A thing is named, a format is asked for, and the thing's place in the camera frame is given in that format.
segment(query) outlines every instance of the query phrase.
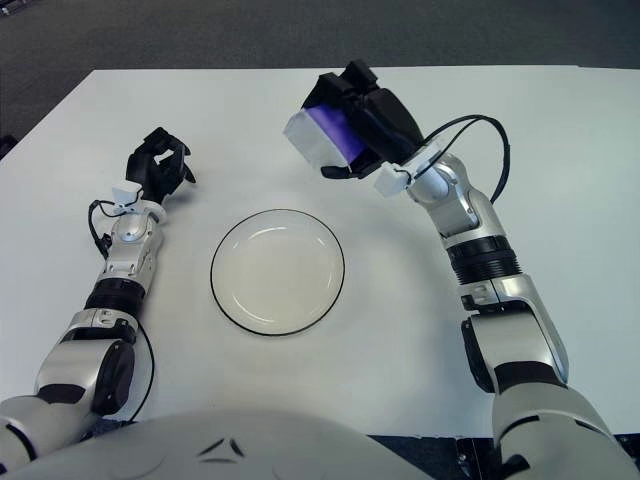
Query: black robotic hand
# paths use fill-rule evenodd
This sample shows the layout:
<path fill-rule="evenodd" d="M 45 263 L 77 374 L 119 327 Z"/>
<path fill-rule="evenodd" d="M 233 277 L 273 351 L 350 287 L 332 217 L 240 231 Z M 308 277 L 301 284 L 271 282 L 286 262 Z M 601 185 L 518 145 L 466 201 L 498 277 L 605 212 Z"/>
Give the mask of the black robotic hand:
<path fill-rule="evenodd" d="M 364 178 L 384 161 L 402 165 L 423 142 L 415 120 L 362 61 L 320 75 L 285 135 L 327 178 Z"/>
<path fill-rule="evenodd" d="M 167 150 L 173 153 L 156 162 L 155 157 Z M 126 178 L 142 185 L 143 200 L 162 204 L 164 197 L 171 195 L 183 180 L 196 183 L 193 173 L 184 163 L 185 155 L 191 155 L 189 148 L 164 128 L 158 127 L 129 156 Z"/>

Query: silver arm segment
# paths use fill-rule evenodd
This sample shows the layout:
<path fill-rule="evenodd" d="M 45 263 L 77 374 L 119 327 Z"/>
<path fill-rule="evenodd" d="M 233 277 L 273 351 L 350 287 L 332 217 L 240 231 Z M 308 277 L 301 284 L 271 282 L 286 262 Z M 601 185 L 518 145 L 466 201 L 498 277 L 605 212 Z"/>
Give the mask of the silver arm segment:
<path fill-rule="evenodd" d="M 412 161 L 424 165 L 424 157 L 439 151 L 428 149 L 402 169 L 411 171 Z M 462 333 L 476 382 L 496 394 L 498 478 L 638 478 L 594 408 L 566 385 L 564 345 L 493 206 L 471 186 L 462 162 L 445 154 L 423 175 L 415 171 L 407 192 L 441 235 L 465 309 L 478 312 L 463 322 Z"/>
<path fill-rule="evenodd" d="M 42 364 L 35 395 L 0 404 L 0 473 L 77 442 L 127 401 L 140 309 L 163 239 L 158 222 L 166 214 L 144 200 L 126 211 L 116 202 L 118 208 L 123 216 L 111 230 L 104 268 L 85 309 Z"/>

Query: white table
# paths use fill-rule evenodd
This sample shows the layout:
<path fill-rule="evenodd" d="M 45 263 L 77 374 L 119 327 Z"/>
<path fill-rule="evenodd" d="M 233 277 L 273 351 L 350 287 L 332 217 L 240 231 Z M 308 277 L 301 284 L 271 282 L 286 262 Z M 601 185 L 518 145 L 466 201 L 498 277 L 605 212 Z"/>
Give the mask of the white table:
<path fill-rule="evenodd" d="M 198 184 L 165 202 L 165 244 L 143 321 L 158 376 L 141 419 L 225 405 L 317 413 L 368 434 L 489 435 L 469 373 L 447 256 L 425 212 L 362 182 L 320 178 L 281 131 L 317 70 L 96 71 L 0 162 L 0 398 L 28 394 L 101 268 L 86 225 L 156 126 L 182 139 Z M 614 432 L 640 431 L 640 72 L 577 67 L 376 69 L 423 132 L 499 118 L 512 174 L 497 211 L 571 361 L 570 382 Z M 453 149 L 493 189 L 500 144 L 474 126 Z M 248 334 L 209 287 L 243 218 L 308 212 L 346 259 L 337 304 L 288 338 Z M 100 223 L 102 228 L 109 223 Z M 126 417 L 148 376 L 144 342 Z"/>

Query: robot forearm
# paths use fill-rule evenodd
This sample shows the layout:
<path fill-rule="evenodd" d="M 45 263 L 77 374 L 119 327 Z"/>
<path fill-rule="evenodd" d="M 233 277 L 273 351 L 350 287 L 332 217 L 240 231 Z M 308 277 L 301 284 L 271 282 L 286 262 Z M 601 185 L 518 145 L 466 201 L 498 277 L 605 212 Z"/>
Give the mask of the robot forearm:
<path fill-rule="evenodd" d="M 157 164 L 154 156 L 167 149 L 174 154 Z M 129 158 L 128 181 L 114 188 L 118 219 L 110 235 L 95 236 L 105 263 L 84 309 L 42 364 L 35 395 L 0 404 L 0 473 L 77 442 L 126 403 L 138 322 L 163 240 L 161 202 L 183 179 L 195 181 L 185 154 L 179 140 L 157 129 Z"/>
<path fill-rule="evenodd" d="M 465 309 L 472 374 L 496 394 L 493 409 L 499 478 L 637 478 L 593 407 L 567 387 L 568 359 L 531 278 L 522 273 L 492 203 L 446 153 L 464 129 L 486 120 L 504 145 L 497 198 L 508 176 L 503 127 L 484 115 L 455 119 L 423 138 L 411 114 L 376 83 L 362 62 L 321 75 L 285 135 L 326 178 L 364 178 L 379 170 L 384 196 L 407 191 L 429 213 L 449 255 Z M 434 140 L 468 121 L 447 147 Z"/>
<path fill-rule="evenodd" d="M 442 237 L 463 306 L 477 312 L 462 323 L 462 334 L 476 383 L 496 394 L 498 478 L 637 478 L 595 409 L 567 386 L 564 345 L 489 200 L 451 155 L 431 175 L 449 185 L 446 194 L 425 195 L 433 184 L 426 178 L 407 191 Z"/>

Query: wire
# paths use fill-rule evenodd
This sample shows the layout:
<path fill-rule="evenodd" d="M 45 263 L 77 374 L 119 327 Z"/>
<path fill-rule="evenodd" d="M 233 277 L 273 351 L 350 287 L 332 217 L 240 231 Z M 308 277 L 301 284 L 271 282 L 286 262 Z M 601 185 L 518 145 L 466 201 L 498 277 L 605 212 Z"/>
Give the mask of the wire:
<path fill-rule="evenodd" d="M 123 208 L 130 207 L 131 205 L 136 203 L 140 198 L 140 192 L 142 192 L 142 187 L 140 187 L 136 192 L 136 199 L 132 202 L 125 203 L 122 207 Z M 127 212 L 125 211 L 118 214 L 113 214 L 113 213 L 110 214 L 104 210 L 104 207 L 102 205 L 114 206 L 115 203 L 110 200 L 94 200 L 93 202 L 91 202 L 91 204 L 89 205 L 88 223 L 89 223 L 89 232 L 91 232 L 91 237 L 93 237 L 93 241 L 96 244 L 96 247 L 98 247 L 98 251 L 106 260 L 107 257 L 109 256 L 109 247 L 111 246 L 111 243 L 110 243 L 111 237 L 107 234 L 104 234 L 102 238 L 98 237 L 96 228 L 93 225 L 93 211 L 96 209 L 96 207 L 100 207 L 100 211 L 102 212 L 102 214 L 108 218 L 121 217 L 125 215 Z"/>
<path fill-rule="evenodd" d="M 394 168 L 393 171 L 394 172 L 398 172 L 398 173 L 405 173 L 407 175 L 407 185 L 409 185 L 409 183 L 411 183 L 412 177 L 411 177 L 411 174 L 407 170 L 404 170 L 402 168 Z"/>
<path fill-rule="evenodd" d="M 149 340 L 149 336 L 147 335 L 147 332 L 145 331 L 142 324 L 139 323 L 138 327 L 140 328 L 140 331 L 142 332 L 142 335 L 144 336 L 144 339 L 147 342 L 147 347 L 149 348 L 149 356 L 151 357 L 151 376 L 149 377 L 149 384 L 147 385 L 147 391 L 145 392 L 144 397 L 142 397 L 142 401 L 140 402 L 140 405 L 138 405 L 138 408 L 136 409 L 135 413 L 131 415 L 131 418 L 126 423 L 133 423 L 135 418 L 138 416 L 138 413 L 140 413 L 140 410 L 142 410 L 142 407 L 144 407 L 144 404 L 146 403 L 147 398 L 149 398 L 149 393 L 151 392 L 151 387 L 153 386 L 153 378 L 156 372 L 156 357 L 153 354 L 153 347 L 151 346 L 151 341 Z"/>
<path fill-rule="evenodd" d="M 496 185 L 496 189 L 494 190 L 493 195 L 491 195 L 491 203 L 494 203 L 498 199 L 502 191 L 504 190 L 504 187 L 507 185 L 507 181 L 509 180 L 509 171 L 511 170 L 511 146 L 509 145 L 507 132 L 505 131 L 504 127 L 498 120 L 492 117 L 487 117 L 485 115 L 479 115 L 479 114 L 465 115 L 463 117 L 459 117 L 454 120 L 451 120 L 450 122 L 447 122 L 444 125 L 436 128 L 433 132 L 427 135 L 427 137 L 420 143 L 420 146 L 426 145 L 431 140 L 433 140 L 436 137 L 436 135 L 440 134 L 441 132 L 448 129 L 449 127 L 452 127 L 453 125 L 457 125 L 458 123 L 466 122 L 467 120 L 470 120 L 470 122 L 467 123 L 464 127 L 462 127 L 458 131 L 458 133 L 454 135 L 454 137 L 447 144 L 447 146 L 444 147 L 444 149 L 440 153 L 438 153 L 438 155 L 436 155 L 433 158 L 433 160 L 431 160 L 431 162 L 429 162 L 429 165 L 427 165 L 427 168 L 419 172 L 415 176 L 415 178 L 416 179 L 420 178 L 431 167 L 433 167 L 436 164 L 436 162 L 440 160 L 440 158 L 442 158 L 442 156 L 447 152 L 447 150 L 449 150 L 449 147 L 453 145 L 453 143 L 458 139 L 460 135 L 462 135 L 462 133 L 467 128 L 469 128 L 471 125 L 473 125 L 476 122 L 484 120 L 485 122 L 490 123 L 498 131 L 498 134 L 500 135 L 500 139 L 502 140 L 502 149 L 503 149 L 502 172 L 500 173 L 500 178 L 498 179 L 498 184 Z"/>

